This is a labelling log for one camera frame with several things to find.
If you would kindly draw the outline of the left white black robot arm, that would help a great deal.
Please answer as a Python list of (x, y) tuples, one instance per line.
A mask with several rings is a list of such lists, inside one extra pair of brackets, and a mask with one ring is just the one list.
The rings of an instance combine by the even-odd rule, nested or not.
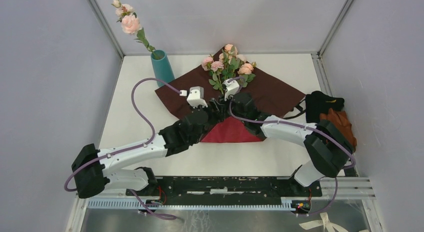
[(65, 190), (71, 191), (69, 182), (73, 179), (79, 198), (91, 198), (108, 189), (132, 189), (147, 196), (154, 194), (157, 182), (152, 169), (128, 170), (127, 167), (188, 150), (225, 119), (227, 105), (223, 97), (212, 98), (207, 106), (193, 107), (183, 119), (154, 132), (144, 141), (108, 149), (85, 145), (71, 164), (72, 174), (65, 182)]

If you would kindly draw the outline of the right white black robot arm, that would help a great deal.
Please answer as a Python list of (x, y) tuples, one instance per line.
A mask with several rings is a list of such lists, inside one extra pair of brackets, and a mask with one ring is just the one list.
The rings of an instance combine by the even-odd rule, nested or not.
[(295, 170), (289, 190), (295, 196), (324, 177), (335, 178), (339, 172), (355, 165), (354, 148), (328, 120), (299, 123), (260, 111), (250, 94), (235, 94), (229, 102), (229, 114), (240, 120), (251, 134), (262, 139), (280, 139), (306, 149), (309, 161)]

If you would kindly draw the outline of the red paper bouquet wrapper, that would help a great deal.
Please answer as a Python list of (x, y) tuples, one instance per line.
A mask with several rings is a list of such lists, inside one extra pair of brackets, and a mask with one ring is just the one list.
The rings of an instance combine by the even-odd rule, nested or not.
[[(283, 118), (305, 97), (305, 94), (301, 91), (259, 68), (254, 68), (252, 73), (255, 77), (241, 91), (251, 94), (255, 105), (260, 111)], [(204, 99), (208, 101), (221, 95), (221, 92), (215, 90), (209, 83), (210, 79), (209, 73), (201, 65), (198, 65), (188, 73), (173, 80), (170, 84), (179, 90), (188, 90), (191, 87), (201, 86), (204, 88)], [(168, 111), (176, 118), (183, 119), (185, 115), (190, 113), (191, 110), (185, 98), (177, 96), (171, 88), (162, 86), (156, 89), (155, 92)], [(210, 133), (202, 138), (204, 143), (261, 141), (261, 138), (249, 133), (241, 121), (232, 117), (216, 125)]]

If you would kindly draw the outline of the black ribbon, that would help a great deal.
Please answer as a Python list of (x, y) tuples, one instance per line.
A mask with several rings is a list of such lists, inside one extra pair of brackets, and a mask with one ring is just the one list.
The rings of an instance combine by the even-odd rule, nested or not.
[(306, 104), (304, 102), (295, 105), (289, 112), (287, 112), (283, 119), (291, 120), (306, 114)]

